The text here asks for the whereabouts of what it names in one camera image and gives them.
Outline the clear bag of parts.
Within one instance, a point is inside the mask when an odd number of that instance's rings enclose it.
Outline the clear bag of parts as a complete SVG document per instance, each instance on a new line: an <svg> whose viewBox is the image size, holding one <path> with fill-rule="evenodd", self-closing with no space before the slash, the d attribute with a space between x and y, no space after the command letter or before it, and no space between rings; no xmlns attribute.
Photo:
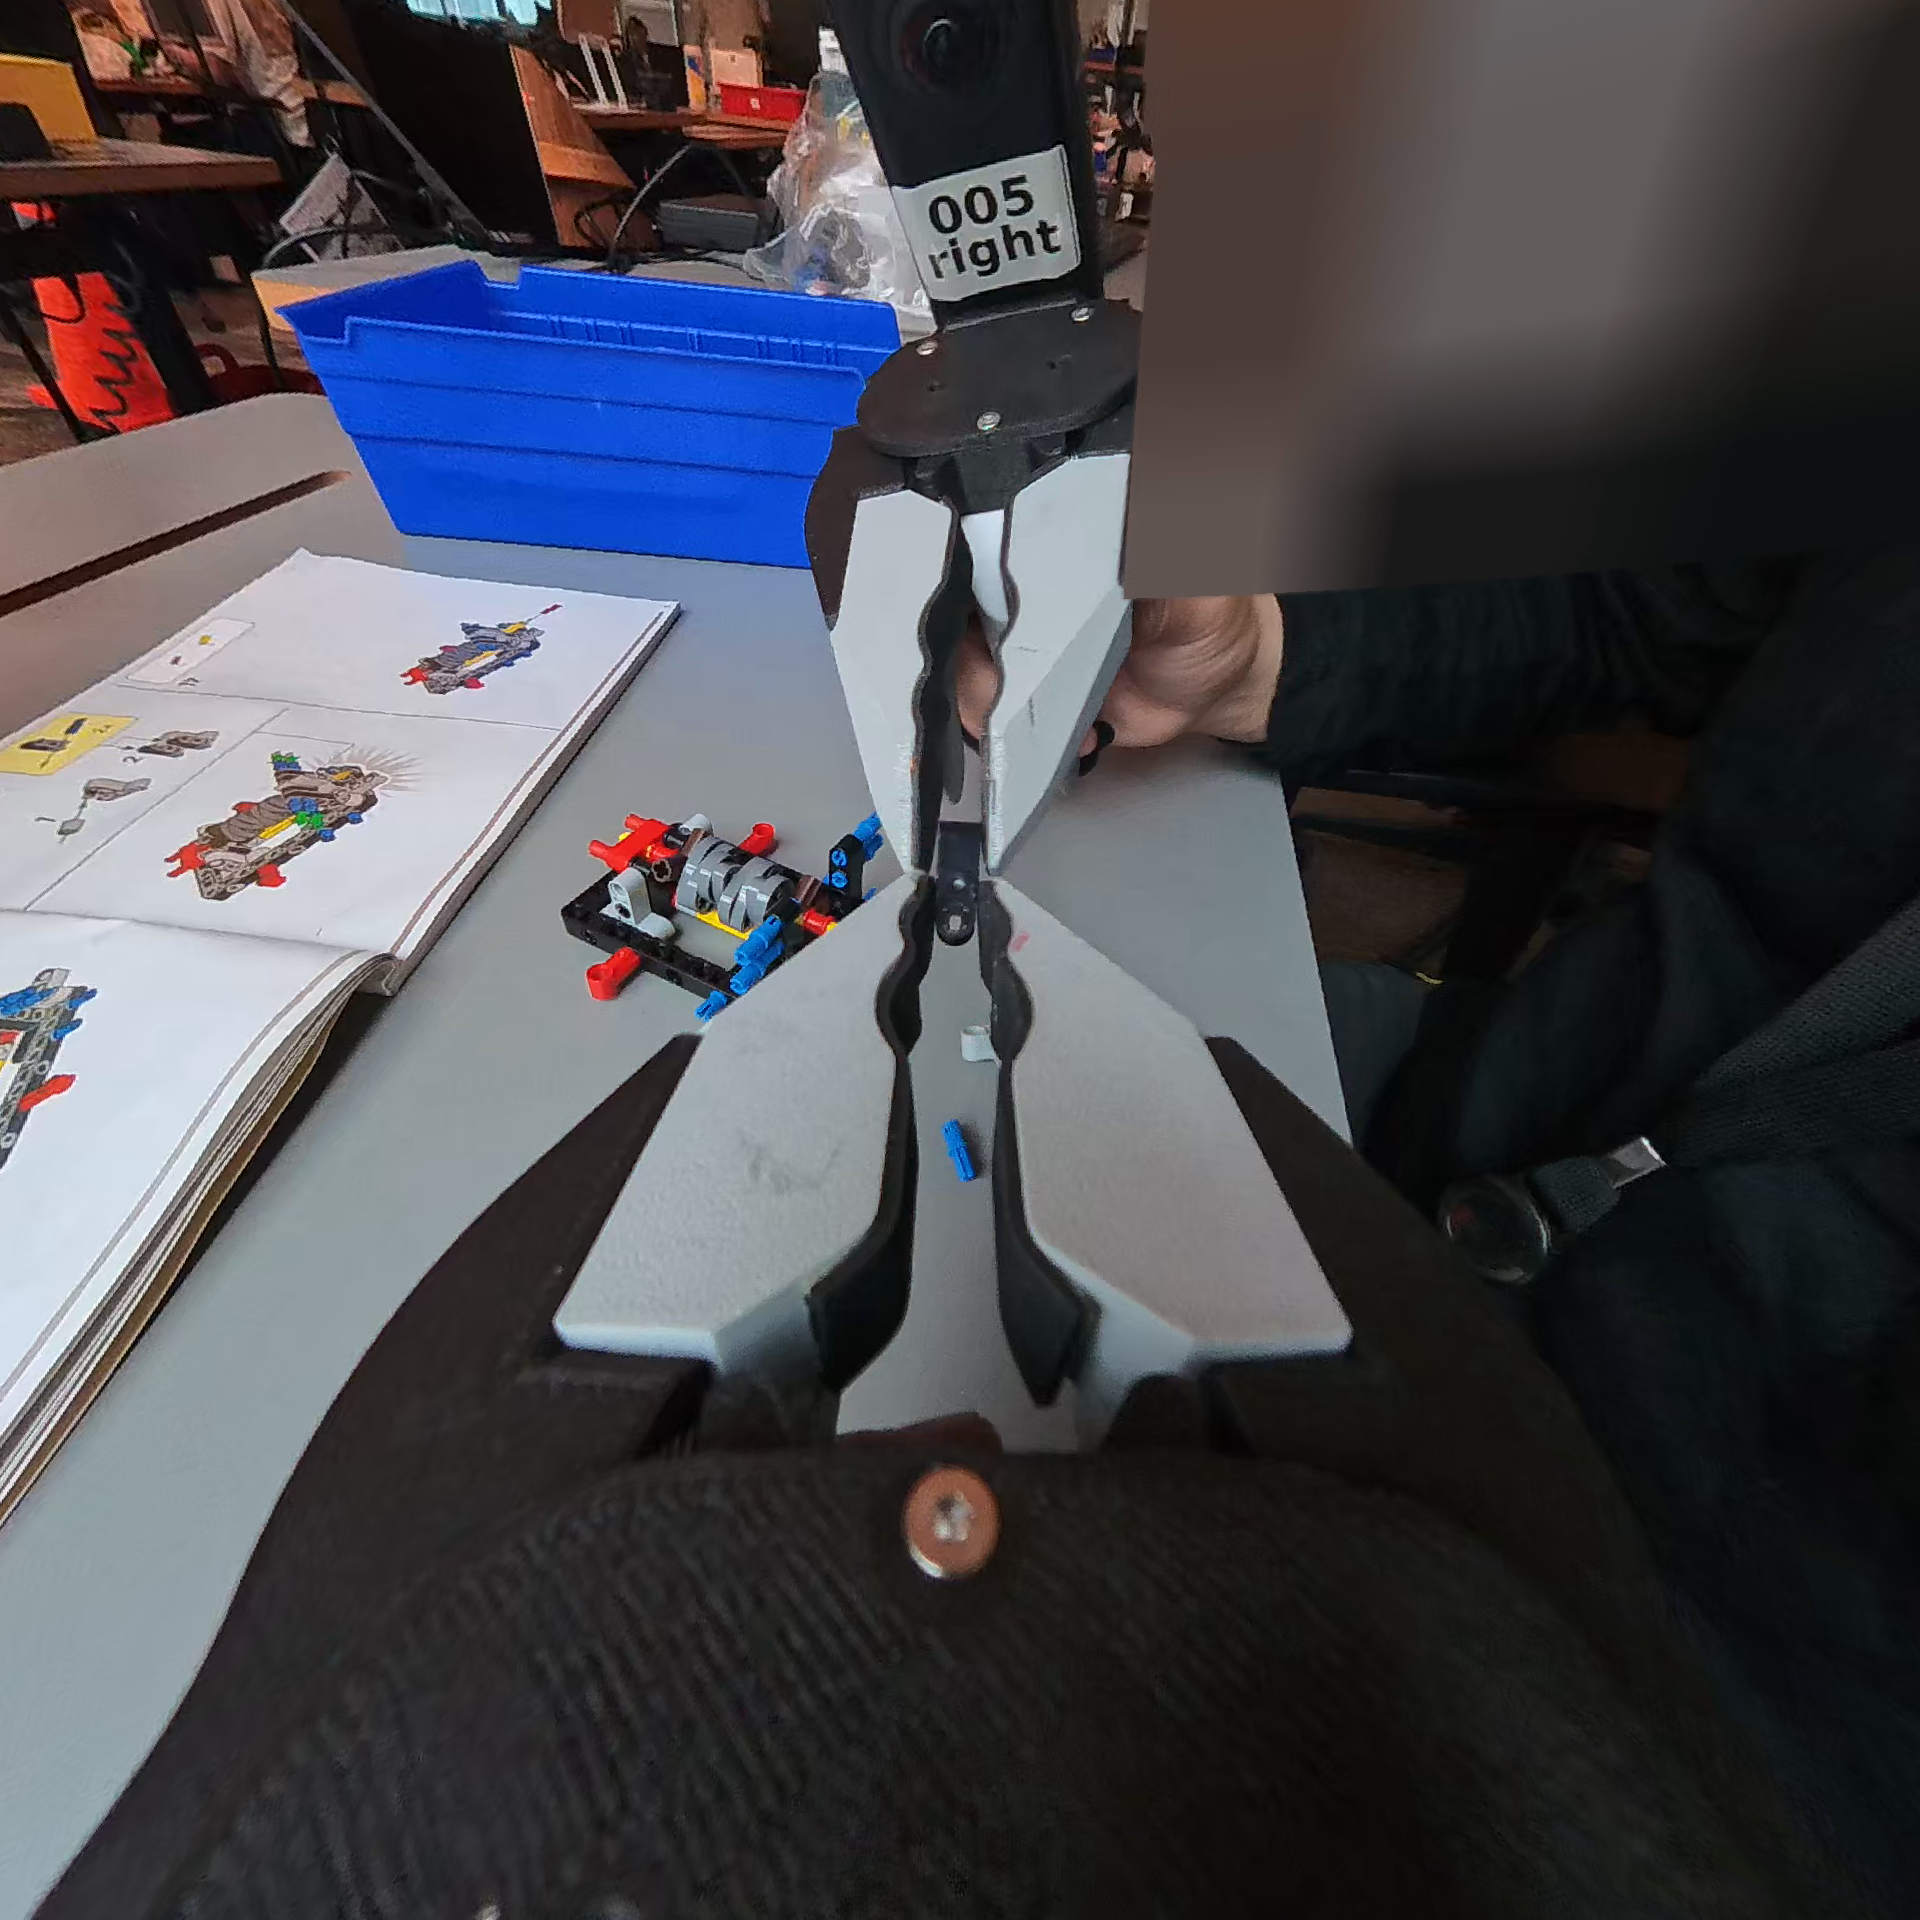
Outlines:
<svg viewBox="0 0 1920 1920"><path fill-rule="evenodd" d="M754 248L747 270L778 290L883 299L923 311L920 281L843 69L820 66L803 115L790 124L770 177L778 230Z"/></svg>

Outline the person's right hand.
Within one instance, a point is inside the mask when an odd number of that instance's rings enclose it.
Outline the person's right hand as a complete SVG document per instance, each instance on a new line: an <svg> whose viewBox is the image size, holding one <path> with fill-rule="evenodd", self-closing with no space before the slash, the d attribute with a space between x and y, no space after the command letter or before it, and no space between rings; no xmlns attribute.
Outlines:
<svg viewBox="0 0 1920 1920"><path fill-rule="evenodd" d="M1259 744L1283 668L1278 594L1140 598L1098 725L1116 747Z"/></svg>

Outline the lego chassis assembly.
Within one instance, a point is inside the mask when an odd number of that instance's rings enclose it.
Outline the lego chassis assembly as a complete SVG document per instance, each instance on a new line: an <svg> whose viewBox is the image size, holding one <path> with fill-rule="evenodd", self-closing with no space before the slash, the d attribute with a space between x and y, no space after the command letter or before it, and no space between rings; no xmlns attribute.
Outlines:
<svg viewBox="0 0 1920 1920"><path fill-rule="evenodd" d="M563 928L596 950L584 968L596 1003L658 976L696 997L696 1019L712 1022L870 901L867 869L883 849L873 814L811 876L780 857L774 824L729 838L707 814L680 824L630 814L613 838L587 842L599 876L566 901Z"/></svg>

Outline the black badge reel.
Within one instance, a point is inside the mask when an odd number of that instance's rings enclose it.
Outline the black badge reel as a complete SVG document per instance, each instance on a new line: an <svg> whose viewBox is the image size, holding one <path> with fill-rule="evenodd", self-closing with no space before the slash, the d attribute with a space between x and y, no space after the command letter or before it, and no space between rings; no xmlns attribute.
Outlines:
<svg viewBox="0 0 1920 1920"><path fill-rule="evenodd" d="M1667 1167L1639 1136L1523 1173L1465 1176L1443 1188L1437 1226L1484 1279L1530 1285L1619 1205L1627 1184Z"/></svg>

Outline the orange traffic cone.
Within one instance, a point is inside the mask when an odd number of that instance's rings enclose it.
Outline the orange traffic cone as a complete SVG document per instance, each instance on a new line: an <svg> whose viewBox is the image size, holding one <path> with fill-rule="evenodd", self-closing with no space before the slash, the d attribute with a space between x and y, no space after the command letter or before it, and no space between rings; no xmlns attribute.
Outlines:
<svg viewBox="0 0 1920 1920"><path fill-rule="evenodd" d="M128 270L29 281L45 360L57 382L35 377L25 395L57 411L64 399L82 424L121 434L179 419L145 335L142 290Z"/></svg>

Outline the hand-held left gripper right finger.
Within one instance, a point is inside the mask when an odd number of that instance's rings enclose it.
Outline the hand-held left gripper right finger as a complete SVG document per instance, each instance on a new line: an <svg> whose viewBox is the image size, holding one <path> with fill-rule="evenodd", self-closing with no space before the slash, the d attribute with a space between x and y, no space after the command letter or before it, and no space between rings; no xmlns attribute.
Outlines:
<svg viewBox="0 0 1920 1920"><path fill-rule="evenodd" d="M981 891L997 1295L1036 1403L1342 1355L1356 1332L1181 1012L1013 886Z"/></svg>

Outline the lego instruction booklet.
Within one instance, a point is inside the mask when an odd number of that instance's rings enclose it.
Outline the lego instruction booklet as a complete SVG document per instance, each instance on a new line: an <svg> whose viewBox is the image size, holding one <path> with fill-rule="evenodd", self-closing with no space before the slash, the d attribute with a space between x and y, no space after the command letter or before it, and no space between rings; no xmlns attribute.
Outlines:
<svg viewBox="0 0 1920 1920"><path fill-rule="evenodd" d="M675 620L294 552L4 734L4 1513Z"/></svg>

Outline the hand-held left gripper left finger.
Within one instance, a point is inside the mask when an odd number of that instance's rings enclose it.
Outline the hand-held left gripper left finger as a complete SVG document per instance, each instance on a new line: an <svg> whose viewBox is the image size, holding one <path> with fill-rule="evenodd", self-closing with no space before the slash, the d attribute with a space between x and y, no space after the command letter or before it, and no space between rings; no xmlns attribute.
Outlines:
<svg viewBox="0 0 1920 1920"><path fill-rule="evenodd" d="M846 1386L911 1291L923 876L694 1046L551 1320L587 1355Z"/></svg>

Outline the blue plastic bin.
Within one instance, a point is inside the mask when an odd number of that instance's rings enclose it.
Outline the blue plastic bin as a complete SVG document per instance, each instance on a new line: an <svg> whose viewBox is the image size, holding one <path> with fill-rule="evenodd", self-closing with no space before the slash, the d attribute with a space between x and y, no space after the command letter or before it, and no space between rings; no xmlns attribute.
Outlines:
<svg viewBox="0 0 1920 1920"><path fill-rule="evenodd" d="M406 536L784 568L901 345L883 299L467 257L289 319Z"/></svg>

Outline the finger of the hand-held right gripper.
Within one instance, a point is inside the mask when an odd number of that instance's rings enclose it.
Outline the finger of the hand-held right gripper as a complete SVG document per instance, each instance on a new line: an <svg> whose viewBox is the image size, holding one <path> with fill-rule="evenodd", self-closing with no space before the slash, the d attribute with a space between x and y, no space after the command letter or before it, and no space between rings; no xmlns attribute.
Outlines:
<svg viewBox="0 0 1920 1920"><path fill-rule="evenodd" d="M1000 690L981 725L981 825L1004 876L1078 766L1129 643L1129 453L1075 453L981 516L981 614Z"/></svg>
<svg viewBox="0 0 1920 1920"><path fill-rule="evenodd" d="M901 869L923 876L945 795L932 687L963 602L957 509L877 443L832 439L803 543L877 815Z"/></svg>

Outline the person's right forearm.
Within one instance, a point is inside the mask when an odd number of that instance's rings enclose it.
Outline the person's right forearm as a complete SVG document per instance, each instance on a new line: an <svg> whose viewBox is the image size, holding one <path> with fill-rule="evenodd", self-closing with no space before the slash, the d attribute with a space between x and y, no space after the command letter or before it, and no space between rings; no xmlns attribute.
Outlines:
<svg viewBox="0 0 1920 1920"><path fill-rule="evenodd" d="M1501 759L1639 714L1694 731L1802 557L1283 594L1268 756L1289 777Z"/></svg>

